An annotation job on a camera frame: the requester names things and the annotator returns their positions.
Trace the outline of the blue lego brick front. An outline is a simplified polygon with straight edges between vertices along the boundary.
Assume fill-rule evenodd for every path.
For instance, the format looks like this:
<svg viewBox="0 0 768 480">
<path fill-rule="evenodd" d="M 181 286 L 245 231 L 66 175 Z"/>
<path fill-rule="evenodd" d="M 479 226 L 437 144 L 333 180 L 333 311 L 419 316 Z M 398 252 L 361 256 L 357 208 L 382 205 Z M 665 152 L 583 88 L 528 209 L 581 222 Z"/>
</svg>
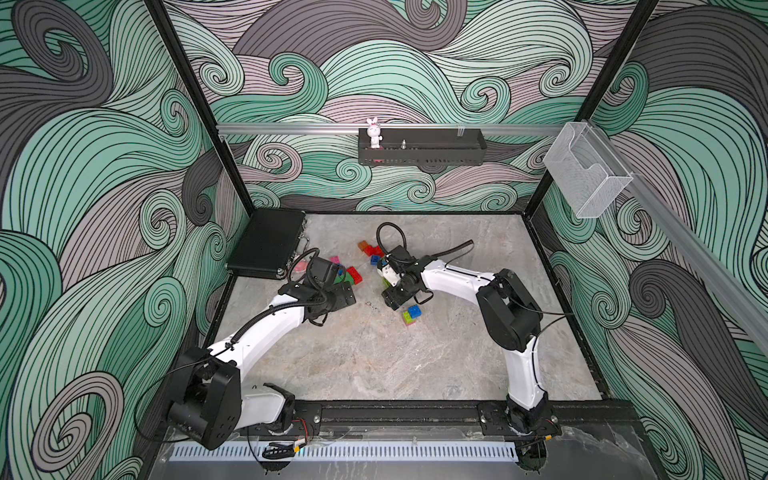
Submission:
<svg viewBox="0 0 768 480">
<path fill-rule="evenodd" d="M 411 306 L 407 309 L 407 313 L 412 319 L 418 318 L 422 315 L 422 311 L 418 305 Z"/>
</svg>

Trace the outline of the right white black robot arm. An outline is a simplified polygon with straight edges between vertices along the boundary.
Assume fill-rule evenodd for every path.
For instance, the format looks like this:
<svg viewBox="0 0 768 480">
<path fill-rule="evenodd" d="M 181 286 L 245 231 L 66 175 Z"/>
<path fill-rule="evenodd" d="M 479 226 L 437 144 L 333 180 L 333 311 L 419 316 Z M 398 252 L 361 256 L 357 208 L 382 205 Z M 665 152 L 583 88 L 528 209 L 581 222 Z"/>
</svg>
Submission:
<svg viewBox="0 0 768 480">
<path fill-rule="evenodd" d="M 496 273 L 478 272 L 453 266 L 442 260 L 446 255 L 474 246 L 467 240 L 455 247 L 416 258 L 408 251 L 407 238 L 391 249 L 383 245 L 381 231 L 393 222 L 377 226 L 375 236 L 382 257 L 377 272 L 387 281 L 385 304 L 397 310 L 420 293 L 433 297 L 441 292 L 466 300 L 479 308 L 490 338 L 504 355 L 508 375 L 505 415 L 513 432 L 536 441 L 562 433 L 553 419 L 549 394 L 541 384 L 538 343 L 546 315 L 521 279 L 510 269 Z"/>
</svg>

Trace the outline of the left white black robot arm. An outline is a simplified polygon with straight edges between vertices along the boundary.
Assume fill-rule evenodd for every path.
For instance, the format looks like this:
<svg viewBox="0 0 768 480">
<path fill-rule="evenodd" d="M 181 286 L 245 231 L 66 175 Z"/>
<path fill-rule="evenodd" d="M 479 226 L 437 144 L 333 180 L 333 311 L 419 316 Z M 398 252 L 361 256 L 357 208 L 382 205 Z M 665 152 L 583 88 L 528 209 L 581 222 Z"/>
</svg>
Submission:
<svg viewBox="0 0 768 480">
<path fill-rule="evenodd" d="M 264 310 L 219 342 L 182 355 L 169 372 L 171 426 L 209 450 L 249 427 L 291 431 L 295 395 L 273 383 L 244 393 L 241 381 L 285 335 L 306 323 L 322 327 L 330 313 L 356 302 L 353 285 L 338 278 L 339 264 L 311 248 L 288 272 L 303 260 L 303 274 L 297 280 L 287 277 Z"/>
</svg>

